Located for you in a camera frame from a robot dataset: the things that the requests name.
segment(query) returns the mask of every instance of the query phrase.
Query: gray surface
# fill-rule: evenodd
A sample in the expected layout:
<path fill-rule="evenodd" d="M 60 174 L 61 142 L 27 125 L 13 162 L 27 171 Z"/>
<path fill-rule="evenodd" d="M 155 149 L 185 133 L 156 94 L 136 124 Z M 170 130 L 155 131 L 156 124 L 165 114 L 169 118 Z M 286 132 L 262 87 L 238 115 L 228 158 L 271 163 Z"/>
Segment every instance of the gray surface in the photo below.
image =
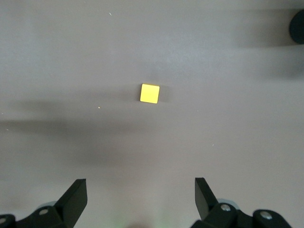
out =
<path fill-rule="evenodd" d="M 0 1 L 0 213 L 87 178 L 76 227 L 187 228 L 194 178 L 304 217 L 300 0 Z M 139 102 L 141 83 L 161 86 Z"/>

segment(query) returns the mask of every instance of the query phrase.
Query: yellow square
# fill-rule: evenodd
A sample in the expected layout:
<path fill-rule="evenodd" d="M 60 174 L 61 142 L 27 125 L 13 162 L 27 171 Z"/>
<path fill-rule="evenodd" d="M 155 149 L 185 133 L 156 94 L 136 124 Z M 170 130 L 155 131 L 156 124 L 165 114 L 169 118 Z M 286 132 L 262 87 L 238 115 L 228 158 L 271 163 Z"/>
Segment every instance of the yellow square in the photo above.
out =
<path fill-rule="evenodd" d="M 160 92 L 159 85 L 142 85 L 141 101 L 157 104 L 158 94 Z"/>

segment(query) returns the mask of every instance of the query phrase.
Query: screw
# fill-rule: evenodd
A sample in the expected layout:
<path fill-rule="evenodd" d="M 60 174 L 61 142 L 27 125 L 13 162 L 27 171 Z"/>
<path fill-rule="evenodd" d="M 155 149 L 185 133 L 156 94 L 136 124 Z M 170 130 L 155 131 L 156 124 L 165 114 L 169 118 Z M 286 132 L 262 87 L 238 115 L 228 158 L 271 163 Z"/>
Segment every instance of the screw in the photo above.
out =
<path fill-rule="evenodd" d="M 269 214 L 267 211 L 261 211 L 260 212 L 260 215 L 265 218 L 265 219 L 268 219 L 268 220 L 271 220 L 272 219 L 272 216 L 271 214 Z"/>
<path fill-rule="evenodd" d="M 39 212 L 39 215 L 45 215 L 46 213 L 48 213 L 48 209 L 43 209 Z"/>
<path fill-rule="evenodd" d="M 231 208 L 230 208 L 229 205 L 227 205 L 227 204 L 222 204 L 222 205 L 220 206 L 220 208 L 222 208 L 222 210 L 224 210 L 224 211 L 231 211 Z"/>
<path fill-rule="evenodd" d="M 3 224 L 6 222 L 6 218 L 0 218 L 0 224 Z"/>

